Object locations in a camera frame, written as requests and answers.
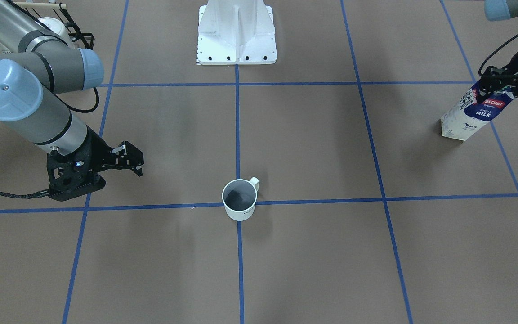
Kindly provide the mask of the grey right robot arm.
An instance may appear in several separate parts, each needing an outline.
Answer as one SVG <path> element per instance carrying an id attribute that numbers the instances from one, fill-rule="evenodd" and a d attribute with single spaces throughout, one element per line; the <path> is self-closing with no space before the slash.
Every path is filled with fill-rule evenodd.
<path id="1" fill-rule="evenodd" d="M 0 196 L 62 202 L 102 189 L 105 170 L 143 175 L 141 150 L 127 141 L 109 146 L 58 97 L 102 84 L 103 63 L 92 49 L 72 48 L 10 0 L 0 0 L 0 43 L 9 50 L 0 54 L 0 122 L 46 153 L 49 177 L 48 189 Z"/>

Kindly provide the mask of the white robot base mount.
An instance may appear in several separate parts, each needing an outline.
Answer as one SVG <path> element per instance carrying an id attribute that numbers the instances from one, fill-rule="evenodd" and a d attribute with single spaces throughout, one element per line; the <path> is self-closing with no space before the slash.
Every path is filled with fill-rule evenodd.
<path id="1" fill-rule="evenodd" d="M 198 19 L 197 64 L 277 62 L 273 9 L 263 0 L 209 0 Z"/>

